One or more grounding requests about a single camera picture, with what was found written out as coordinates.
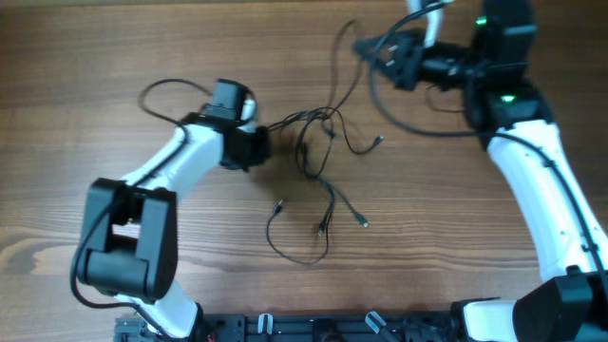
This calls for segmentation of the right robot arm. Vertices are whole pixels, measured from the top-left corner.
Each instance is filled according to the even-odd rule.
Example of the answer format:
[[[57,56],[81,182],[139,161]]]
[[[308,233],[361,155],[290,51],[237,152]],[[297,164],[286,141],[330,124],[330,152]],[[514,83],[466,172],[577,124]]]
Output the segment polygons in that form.
[[[424,82],[463,95],[466,137],[506,179],[535,244],[541,285],[516,300],[454,302],[446,341],[603,341],[607,337],[607,236],[573,174],[541,91],[527,78],[537,26],[527,1],[486,1],[469,46],[438,40],[444,3],[412,1],[408,17],[354,43],[396,88]]]

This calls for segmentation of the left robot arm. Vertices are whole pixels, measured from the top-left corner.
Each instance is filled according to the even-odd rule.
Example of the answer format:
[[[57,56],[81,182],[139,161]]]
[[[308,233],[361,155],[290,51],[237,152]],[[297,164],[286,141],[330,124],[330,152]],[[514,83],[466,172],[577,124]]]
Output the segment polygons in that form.
[[[201,305],[175,279],[178,205],[216,167],[247,172],[271,156],[268,129],[258,123],[254,92],[218,79],[210,102],[171,123],[171,140],[119,180],[89,187],[69,286],[84,306],[129,308],[156,341],[210,341]]]

